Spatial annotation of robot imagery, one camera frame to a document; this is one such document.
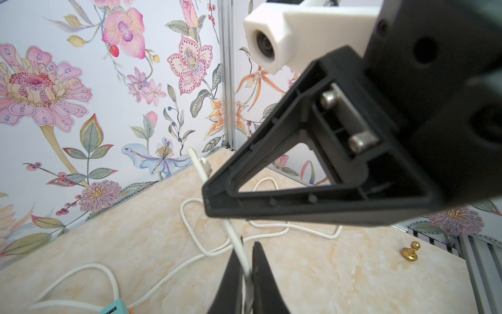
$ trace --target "marble tabletop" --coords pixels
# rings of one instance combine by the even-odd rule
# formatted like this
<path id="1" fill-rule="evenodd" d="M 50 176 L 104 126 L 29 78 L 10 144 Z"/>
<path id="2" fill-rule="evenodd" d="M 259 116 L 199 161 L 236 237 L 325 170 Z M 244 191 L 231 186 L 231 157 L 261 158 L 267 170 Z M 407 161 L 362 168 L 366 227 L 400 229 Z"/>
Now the marble tabletop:
<path id="1" fill-rule="evenodd" d="M 222 149 L 207 159 L 216 170 L 231 154 Z M 303 187 L 264 169 L 241 189 L 251 190 L 265 176 L 273 177 L 280 188 Z M 179 214 L 185 199 L 201 196 L 200 187 L 194 167 L 189 167 L 0 271 L 0 313 L 92 313 L 65 307 L 26 309 L 54 280 L 91 262 L 112 270 L 126 304 L 138 300 L 171 269 L 200 254 Z M 264 182 L 259 189 L 273 185 Z M 209 219 L 201 204 L 188 204 L 186 216 L 206 248 L 226 239 L 220 220 Z M 244 237 L 273 230 L 232 222 Z M 322 232 L 335 229 L 300 225 Z M 393 227 L 345 226 L 335 240 L 290 230 L 260 241 L 291 313 L 477 312 L 465 261 Z M 422 245 L 416 262 L 399 252 L 412 241 Z M 252 246 L 245 244 L 249 256 Z M 134 313 L 206 313 L 229 255 L 189 265 Z M 74 274 L 44 298 L 49 299 L 101 306 L 113 301 L 108 278 L 96 269 Z"/>

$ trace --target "brass knob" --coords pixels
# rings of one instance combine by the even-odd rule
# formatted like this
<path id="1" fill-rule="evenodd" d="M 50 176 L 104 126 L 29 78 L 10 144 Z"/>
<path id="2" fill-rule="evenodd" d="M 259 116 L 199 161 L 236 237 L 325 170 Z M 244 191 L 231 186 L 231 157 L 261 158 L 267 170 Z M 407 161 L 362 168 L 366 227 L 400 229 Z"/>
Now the brass knob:
<path id="1" fill-rule="evenodd" d="M 414 262 L 414 261 L 418 260 L 418 256 L 417 256 L 418 249 L 420 249 L 420 243 L 418 243 L 418 241 L 413 241 L 411 243 L 410 248 L 402 248 L 401 249 L 401 255 L 404 258 L 406 258 L 407 260 L 409 260 L 410 262 Z"/>

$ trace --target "orange lily illustration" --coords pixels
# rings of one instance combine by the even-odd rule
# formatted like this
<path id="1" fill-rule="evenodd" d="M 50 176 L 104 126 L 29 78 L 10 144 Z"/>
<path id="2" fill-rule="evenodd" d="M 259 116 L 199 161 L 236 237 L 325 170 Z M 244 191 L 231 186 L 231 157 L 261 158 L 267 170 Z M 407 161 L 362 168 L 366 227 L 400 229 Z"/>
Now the orange lily illustration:
<path id="1" fill-rule="evenodd" d="M 256 91 L 255 101 L 253 101 L 253 104 L 251 105 L 251 107 L 249 107 L 249 109 L 247 111 L 249 111 L 251 108 L 253 108 L 256 101 L 258 100 L 258 96 L 260 96 L 260 91 L 262 90 L 262 81 L 264 81 L 265 83 L 270 85 L 270 87 L 272 87 L 276 91 L 280 91 L 283 95 L 286 93 L 285 91 L 280 89 L 277 85 L 275 85 L 275 83 L 272 82 L 268 77 L 266 77 L 266 75 L 268 75 L 268 74 L 270 74 L 270 72 L 262 70 L 262 67 L 259 66 L 258 71 L 256 71 L 253 74 L 246 75 L 242 79 L 242 81 L 240 81 L 239 87 L 237 88 L 237 92 L 239 92 L 240 88 L 242 87 L 242 85 L 246 81 L 247 81 L 246 88 L 251 88 L 251 86 L 253 86 L 253 85 L 255 86 L 255 88 L 253 89 L 253 92 L 251 93 L 249 98 L 245 102 L 243 102 L 243 104 L 246 104 L 248 101 L 250 101 L 251 97 L 254 95 L 254 93 Z"/>

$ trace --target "blue flower illustration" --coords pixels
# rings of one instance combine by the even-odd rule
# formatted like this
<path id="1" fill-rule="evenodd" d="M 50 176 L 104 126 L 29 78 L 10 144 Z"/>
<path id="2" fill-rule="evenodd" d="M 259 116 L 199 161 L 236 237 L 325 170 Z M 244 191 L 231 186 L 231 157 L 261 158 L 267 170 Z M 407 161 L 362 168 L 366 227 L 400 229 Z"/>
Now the blue flower illustration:
<path id="1" fill-rule="evenodd" d="M 127 144 L 122 147 L 122 152 L 132 159 L 136 168 L 148 168 L 150 174 L 162 171 L 166 176 L 171 176 L 175 167 L 185 167 L 191 162 L 186 154 L 173 158 L 173 142 L 166 138 L 162 139 L 162 143 L 155 151 L 156 156 L 150 155 L 142 144 Z"/>

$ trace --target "white cable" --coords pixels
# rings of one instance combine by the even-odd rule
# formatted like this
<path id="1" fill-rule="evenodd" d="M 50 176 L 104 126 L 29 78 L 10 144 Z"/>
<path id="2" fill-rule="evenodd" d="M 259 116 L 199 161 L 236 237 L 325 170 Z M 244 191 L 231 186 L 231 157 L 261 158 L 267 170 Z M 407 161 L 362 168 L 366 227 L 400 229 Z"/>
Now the white cable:
<path id="1" fill-rule="evenodd" d="M 78 308 L 84 308 L 88 310 L 92 310 L 95 312 L 101 312 L 104 307 L 98 306 L 98 305 L 93 305 L 85 302 L 79 302 L 79 301 L 70 301 L 70 300 L 50 300 L 50 301 L 43 301 L 43 302 L 38 302 L 35 303 L 34 305 L 30 305 L 28 309 L 37 309 L 37 308 L 44 308 L 48 306 L 70 306 L 70 307 L 78 307 Z"/>
<path id="2" fill-rule="evenodd" d="M 204 167 L 202 166 L 202 163 L 200 162 L 199 157 L 197 156 L 197 153 L 195 150 L 191 147 L 187 149 L 188 156 L 192 160 L 192 164 L 195 166 L 195 169 L 197 170 L 200 179 L 202 180 L 202 184 L 205 184 L 207 181 L 207 174 L 204 171 Z M 242 272 L 244 275 L 244 282 L 246 286 L 246 291 L 245 291 L 245 298 L 244 298 L 244 313 L 251 313 L 251 308 L 253 306 L 253 298 L 254 298 L 254 284 L 253 284 L 253 277 L 251 275 L 251 264 L 249 263 L 246 252 L 244 250 L 244 245 L 239 239 L 239 235 L 235 231 L 232 222 L 230 219 L 222 219 L 223 220 L 223 227 L 225 228 L 226 232 L 228 233 L 228 238 L 230 239 L 230 242 L 233 245 L 233 251 L 237 255 L 237 259 L 240 262 L 240 265 L 242 267 Z"/>
<path id="3" fill-rule="evenodd" d="M 54 289 L 58 284 L 60 284 L 63 280 L 68 278 L 69 276 L 73 275 L 76 272 L 79 272 L 83 269 L 88 269 L 88 268 L 97 268 L 102 270 L 110 279 L 111 283 L 111 289 L 113 291 L 113 300 L 118 299 L 118 285 L 117 285 L 117 280 L 115 279 L 115 276 L 111 272 L 111 270 L 101 264 L 98 263 L 89 263 L 89 264 L 84 264 L 80 265 L 77 268 L 74 268 L 67 272 L 66 274 L 62 275 L 59 277 L 58 280 L 54 281 L 47 289 L 45 289 L 42 293 L 40 293 L 39 296 L 35 299 L 35 304 L 29 306 L 29 309 L 35 309 L 35 308 L 43 308 L 47 306 L 73 306 L 73 307 L 80 307 L 80 308 L 85 308 L 85 309 L 90 309 L 90 310 L 95 310 L 97 312 L 101 311 L 104 309 L 102 306 L 97 306 L 93 304 L 88 304 L 84 302 L 78 302 L 78 301 L 71 301 L 71 300 L 50 300 L 50 301 L 44 301 L 44 302 L 39 302 L 41 299 L 43 299 L 52 289 Z"/>
<path id="4" fill-rule="evenodd" d="M 192 236 L 192 239 L 193 241 L 195 242 L 195 245 L 199 248 L 199 250 L 205 255 L 205 256 L 218 256 L 219 254 L 218 253 L 215 253 L 214 251 L 217 251 L 221 248 L 224 248 L 226 247 L 229 243 L 230 243 L 230 239 L 226 239 L 226 241 L 220 245 L 219 247 L 217 247 L 216 249 L 213 249 L 213 250 L 209 250 L 207 251 L 206 249 L 204 249 L 204 247 L 202 246 L 202 244 L 200 244 L 199 242 L 199 239 L 197 238 L 197 236 L 195 236 L 195 233 L 193 232 L 193 229 L 192 227 L 190 226 L 190 224 L 188 223 L 186 217 L 185 217 L 185 205 L 191 201 L 196 201 L 196 202 L 199 202 L 199 203 L 203 203 L 202 200 L 200 198 L 189 198 L 187 199 L 186 201 L 184 201 L 183 203 L 181 203 L 181 206 L 180 206 L 180 215 L 181 215 L 181 219 L 183 220 L 183 222 L 185 223 L 185 226 L 187 227 L 188 229 L 188 233 L 190 233 L 190 235 Z"/>
<path id="5" fill-rule="evenodd" d="M 279 237 L 283 234 L 285 234 L 286 232 L 289 231 L 289 228 L 285 228 L 279 232 L 273 232 L 273 233 L 267 233 L 267 234 L 261 234 L 261 235 L 254 235 L 254 236 L 249 236 L 249 237 L 246 237 L 244 238 L 242 241 L 243 242 L 247 242 L 247 241 L 251 241 L 251 240 L 256 240 L 256 239 L 262 239 L 262 238 L 273 238 L 273 237 Z M 217 254 L 218 255 L 221 255 L 223 253 L 225 253 L 226 251 L 228 250 L 231 250 L 233 248 L 233 245 L 230 244 L 226 247 L 224 247 L 223 249 L 217 251 Z M 191 259 L 181 263 L 179 266 L 177 266 L 176 268 L 174 268 L 173 270 L 171 270 L 171 272 L 169 272 L 167 274 L 167 276 L 165 276 L 164 278 L 162 278 L 161 281 L 159 281 L 152 289 L 150 289 L 150 291 L 147 292 L 147 294 L 145 294 L 141 299 L 139 299 L 138 301 L 128 305 L 127 307 L 130 308 L 130 309 L 134 309 L 135 307 L 138 307 L 141 303 L 145 302 L 148 298 L 150 298 L 154 293 L 155 291 L 157 291 L 157 289 L 159 289 L 164 283 L 166 283 L 167 281 L 169 281 L 169 279 L 171 279 L 174 275 L 176 275 L 180 270 L 182 270 L 183 268 L 185 268 L 186 266 L 190 265 L 191 263 L 203 258 L 203 257 L 206 257 L 204 254 L 199 254 L 197 256 L 194 256 L 192 257 Z"/>
<path id="6" fill-rule="evenodd" d="M 279 189 L 279 186 L 277 185 L 277 182 L 274 180 L 274 178 L 266 177 L 266 178 L 263 178 L 260 181 L 256 182 L 255 186 L 253 187 L 253 192 L 255 192 L 256 189 L 258 188 L 258 186 L 262 182 L 265 182 L 265 181 L 271 181 L 274 184 L 276 190 Z M 319 231 L 316 231 L 316 230 L 312 230 L 312 229 L 305 228 L 305 227 L 298 226 L 298 225 L 293 225 L 293 224 L 290 224 L 290 223 L 287 223 L 287 224 L 284 224 L 284 223 L 258 224 L 258 223 L 255 223 L 252 220 L 248 220 L 248 222 L 253 227 L 256 227 L 256 228 L 271 228 L 271 227 L 292 228 L 292 229 L 296 229 L 296 230 L 300 230 L 300 231 L 309 232 L 309 233 L 312 233 L 312 234 L 315 234 L 317 236 L 320 236 L 320 237 L 323 237 L 323 238 L 326 238 L 326 239 L 330 239 L 330 240 L 333 240 L 336 237 L 338 237 L 340 235 L 340 232 L 342 232 L 342 228 L 343 228 L 342 225 L 339 225 L 336 228 L 335 232 L 332 235 L 327 235 L 325 233 L 322 233 L 322 232 L 319 232 Z"/>
<path id="7" fill-rule="evenodd" d="M 195 151 L 191 148 L 188 149 L 188 155 L 190 156 L 190 158 L 192 160 L 196 160 L 196 162 L 193 162 L 194 166 L 195 166 L 195 169 L 197 170 L 199 176 L 201 177 L 201 180 L 203 181 L 203 183 L 205 183 L 205 181 L 207 180 L 207 174 L 205 173 L 204 171 L 204 168 L 202 167 L 202 164 L 200 164 L 199 162 L 199 159 L 197 157 L 197 154 L 195 153 Z M 266 178 L 263 178 L 261 180 L 259 180 L 254 188 L 253 188 L 253 191 L 256 191 L 256 189 L 258 188 L 258 186 L 264 182 L 264 181 L 271 181 L 275 188 L 276 189 L 279 189 L 278 185 L 277 185 L 277 182 L 273 179 L 273 178 L 270 178 L 270 177 L 266 177 Z M 143 297 L 141 297 L 139 300 L 137 300 L 136 302 L 128 305 L 128 308 L 130 309 L 134 309 L 135 307 L 138 307 L 140 304 L 142 304 L 143 302 L 145 302 L 147 299 L 149 299 L 164 283 L 166 283 L 167 281 L 169 281 L 174 275 L 176 275 L 179 271 L 181 271 L 183 268 L 185 268 L 186 266 L 192 264 L 193 262 L 203 258 L 203 257 L 206 257 L 206 256 L 218 256 L 218 255 L 221 255 L 225 252 L 227 252 L 228 250 L 234 248 L 234 242 L 237 243 L 237 245 L 235 247 L 239 247 L 239 248 L 242 248 L 242 250 L 239 251 L 239 254 L 237 253 L 237 251 L 239 249 L 234 249 L 234 251 L 236 252 L 236 255 L 237 257 L 239 258 L 239 255 L 244 256 L 244 263 L 247 262 L 247 266 L 243 266 L 243 269 L 248 269 L 249 270 L 249 275 L 250 275 L 250 265 L 249 265 L 249 262 L 247 261 L 247 257 L 245 256 L 245 251 L 243 249 L 243 245 L 241 243 L 241 241 L 239 240 L 239 237 L 237 235 L 237 232 L 235 231 L 235 229 L 233 228 L 233 226 L 231 225 L 230 221 L 229 220 L 223 220 L 223 225 L 228 233 L 228 236 L 229 238 L 223 243 L 221 244 L 220 246 L 214 248 L 214 249 L 211 249 L 209 251 L 205 250 L 204 247 L 202 246 L 202 244 L 200 243 L 200 241 L 198 241 L 197 237 L 195 236 L 195 233 L 193 232 L 193 229 L 191 228 L 191 226 L 188 224 L 188 221 L 185 217 L 185 213 L 184 213 L 184 206 L 191 202 L 191 201 L 196 201 L 196 202 L 199 202 L 199 203 L 203 203 L 203 201 L 199 198 L 189 198 L 187 199 L 186 201 L 184 201 L 181 206 L 180 206 L 180 214 L 181 214 L 181 218 L 183 220 L 183 222 L 185 223 L 185 226 L 187 227 L 188 229 L 188 232 L 190 233 L 190 235 L 192 236 L 194 242 L 195 242 L 195 245 L 199 248 L 199 250 L 201 252 L 203 252 L 203 254 L 199 254 L 197 256 L 194 256 L 190 259 L 188 259 L 187 261 L 181 263 L 180 265 L 178 265 L 176 268 L 174 268 L 172 271 L 170 271 L 161 281 L 159 281 L 152 289 L 150 289 L 150 291 L 148 291 Z M 293 228 L 293 229 L 297 229 L 297 230 L 301 230 L 301 231 L 306 231 L 306 232 L 309 232 L 309 233 L 312 233 L 312 234 L 315 234 L 315 235 L 318 235 L 320 237 L 323 237 L 323 238 L 327 238 L 327 239 L 334 239 L 336 237 L 338 237 L 338 235 L 340 234 L 341 230 L 342 230 L 342 225 L 338 226 L 338 228 L 336 229 L 336 231 L 334 232 L 333 235 L 327 235 L 327 234 L 324 234 L 324 233 L 321 233 L 319 231 L 315 231 L 315 230 L 312 230 L 312 229 L 308 229 L 308 228 L 305 228 L 305 227 L 301 227 L 301 226 L 297 226 L 297 225 L 293 225 L 293 224 L 290 224 L 289 222 L 286 222 L 286 223 L 270 223 L 270 224 L 258 224 L 258 223 L 255 223 L 254 221 L 249 221 L 249 223 L 256 227 L 256 228 L 272 228 L 272 227 L 284 227 L 284 229 L 282 229 L 281 231 L 278 231 L 278 232 L 273 232 L 273 233 L 267 233 L 267 234 L 257 234 L 257 235 L 253 235 L 253 236 L 248 236 L 248 237 L 245 237 L 243 238 L 242 242 L 245 243 L 245 242 L 248 242 L 248 241 L 252 241 L 252 240 L 257 240 L 257 239 L 263 239 L 263 238 L 272 238 L 272 237 L 279 237 L 281 235 L 284 235 L 285 233 L 287 233 L 290 228 Z M 45 295 L 47 293 L 49 293 L 52 289 L 54 289 L 54 287 L 56 287 L 59 283 L 61 283 L 63 280 L 65 280 L 66 278 L 68 278 L 69 276 L 71 276 L 72 274 L 82 270 L 82 269 L 86 269 L 86 268 L 98 268 L 98 269 L 101 269 L 102 271 L 104 271 L 107 276 L 109 277 L 110 279 L 110 282 L 111 282 L 111 286 L 112 286 L 112 290 L 113 290 L 113 298 L 115 300 L 118 299 L 118 285 L 117 285 L 117 281 L 113 275 L 113 273 L 104 265 L 101 265 L 101 264 L 98 264 L 98 263 L 90 263 L 90 264 L 85 264 L 85 265 L 81 265 L 71 271 L 69 271 L 68 273 L 66 273 L 65 275 L 61 276 L 61 278 L 59 278 L 58 280 L 56 280 L 52 285 L 50 285 L 47 289 L 44 290 L 44 292 L 42 292 L 38 297 L 37 299 L 35 300 L 35 302 L 38 302 L 40 301 L 43 297 L 45 297 Z M 246 291 L 251 291 L 252 293 L 254 292 L 254 290 L 252 290 L 248 285 L 246 285 Z M 246 294 L 246 307 L 252 305 L 252 299 L 249 299 L 248 298 L 248 294 Z M 103 307 L 101 306 L 97 306 L 97 305 L 93 305 L 93 304 L 88 304 L 88 303 L 85 303 L 85 302 L 78 302 L 78 301 L 71 301 L 71 300 L 50 300 L 50 301 L 43 301 L 43 302 L 38 302 L 38 303 L 35 303 L 33 305 L 31 305 L 30 309 L 36 309 L 36 308 L 43 308 L 43 307 L 48 307 L 48 306 L 72 306 L 72 307 L 79 307 L 79 308 L 85 308 L 85 309 L 89 309 L 89 310 L 93 310 L 93 311 L 96 311 L 96 312 L 100 312 Z"/>

